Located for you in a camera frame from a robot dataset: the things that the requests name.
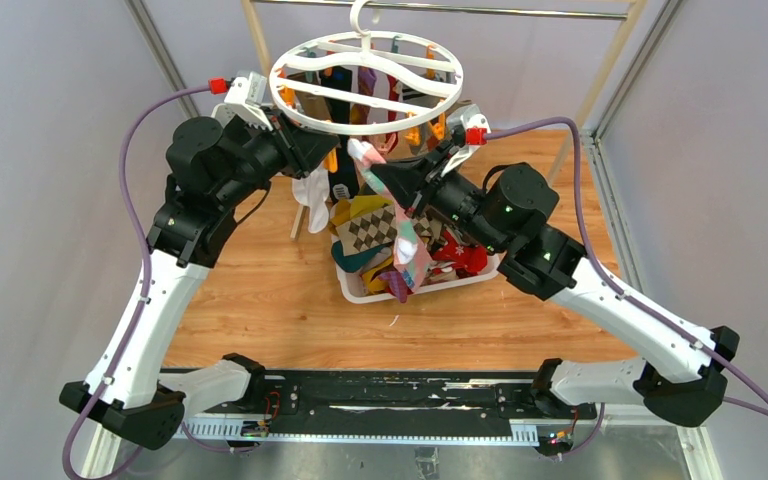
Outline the brown argyle sock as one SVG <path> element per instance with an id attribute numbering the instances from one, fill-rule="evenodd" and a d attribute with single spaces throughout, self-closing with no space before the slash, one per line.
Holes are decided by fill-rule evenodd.
<path id="1" fill-rule="evenodd" d="M 407 217 L 386 205 L 351 218 L 336 227 L 337 237 L 346 254 L 360 253 L 381 245 L 392 244 L 400 235 L 400 227 L 407 225 L 418 237 L 430 239 L 437 235 L 435 228 L 424 217 Z"/>

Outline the pink patterned sock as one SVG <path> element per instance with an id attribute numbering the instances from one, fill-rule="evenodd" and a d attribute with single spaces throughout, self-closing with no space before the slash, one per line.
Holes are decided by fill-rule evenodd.
<path id="1" fill-rule="evenodd" d="M 412 219 L 398 204 L 390 187 L 372 172 L 371 167 L 387 165 L 386 160 L 369 142 L 350 138 L 347 152 L 355 161 L 365 183 L 378 195 L 390 200 L 395 213 L 396 238 L 394 243 L 395 269 L 401 274 L 407 287 L 415 292 L 422 286 L 430 269 L 432 258 L 426 244 L 415 231 Z"/>

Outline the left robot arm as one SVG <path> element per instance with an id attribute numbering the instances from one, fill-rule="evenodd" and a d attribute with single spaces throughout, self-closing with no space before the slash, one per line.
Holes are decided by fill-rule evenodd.
<path id="1" fill-rule="evenodd" d="M 140 447 L 165 446 L 189 418 L 232 402 L 243 412 L 267 398 L 263 367 L 228 354 L 216 364 L 163 377 L 182 316 L 237 228 L 237 206 L 274 177 L 312 173 L 339 143 L 271 114 L 258 130 L 240 118 L 196 117 L 179 125 L 166 151 L 165 201 L 143 232 L 146 257 L 114 336 L 82 381 L 60 402 Z"/>

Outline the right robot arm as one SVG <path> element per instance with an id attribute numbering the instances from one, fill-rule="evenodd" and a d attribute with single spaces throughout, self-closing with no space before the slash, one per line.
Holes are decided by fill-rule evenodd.
<path id="1" fill-rule="evenodd" d="M 633 358 L 615 362 L 545 360 L 530 388 L 540 414 L 554 417 L 583 404 L 640 405 L 662 420 L 697 427 L 722 405 L 724 364 L 739 344 L 735 331 L 695 326 L 607 272 L 580 240 L 549 224 L 559 197 L 531 165 L 498 166 L 476 185 L 445 172 L 444 163 L 432 154 L 376 164 L 372 172 L 399 206 L 500 254 L 499 273 L 519 291 L 588 318 L 634 350 Z"/>

